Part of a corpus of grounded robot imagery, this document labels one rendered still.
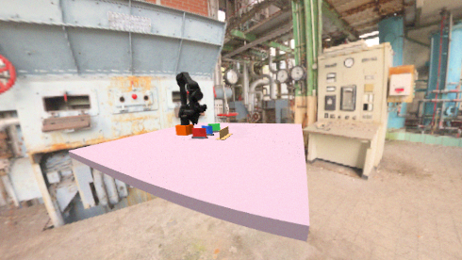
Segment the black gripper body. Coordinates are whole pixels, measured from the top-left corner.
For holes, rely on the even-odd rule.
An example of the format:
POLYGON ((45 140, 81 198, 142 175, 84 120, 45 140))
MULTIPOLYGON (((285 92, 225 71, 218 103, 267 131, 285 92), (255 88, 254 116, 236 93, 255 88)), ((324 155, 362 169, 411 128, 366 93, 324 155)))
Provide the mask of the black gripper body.
POLYGON ((188 104, 188 106, 190 106, 190 109, 189 110, 184 110, 183 111, 183 115, 195 115, 195 114, 200 114, 200 113, 204 113, 204 111, 201 111, 201 110, 195 110, 195 104, 196 103, 199 103, 198 101, 196 102, 190 102, 188 104))

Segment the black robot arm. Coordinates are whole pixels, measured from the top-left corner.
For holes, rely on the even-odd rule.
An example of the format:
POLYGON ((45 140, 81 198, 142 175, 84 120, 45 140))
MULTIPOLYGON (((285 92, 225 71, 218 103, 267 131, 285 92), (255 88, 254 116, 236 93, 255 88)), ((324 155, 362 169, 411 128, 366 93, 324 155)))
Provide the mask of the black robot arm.
MULTIPOLYGON (((182 72, 177 75, 176 77, 176 84, 180 88, 180 95, 181 95, 181 106, 178 111, 178 118, 180 118, 181 124, 179 125, 190 125, 190 118, 188 116, 183 115, 184 110, 189 110, 190 106, 187 104, 187 96, 186 96, 186 89, 189 91, 189 102, 196 102, 203 98, 203 93, 201 92, 201 88, 198 82, 193 81, 190 78, 189 73, 182 72), (187 86, 186 86, 187 85, 187 86)), ((195 110, 206 111, 207 107, 206 104, 199 105, 199 103, 195 104, 195 110)))

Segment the green board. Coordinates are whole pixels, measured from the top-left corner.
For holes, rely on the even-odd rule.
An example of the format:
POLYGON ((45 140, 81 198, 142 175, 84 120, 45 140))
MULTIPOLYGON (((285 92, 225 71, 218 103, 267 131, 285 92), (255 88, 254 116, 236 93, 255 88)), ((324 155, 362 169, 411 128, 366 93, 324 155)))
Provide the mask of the green board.
POLYGON ((221 130, 221 126, 219 123, 208 123, 207 126, 212 126, 212 131, 221 130))

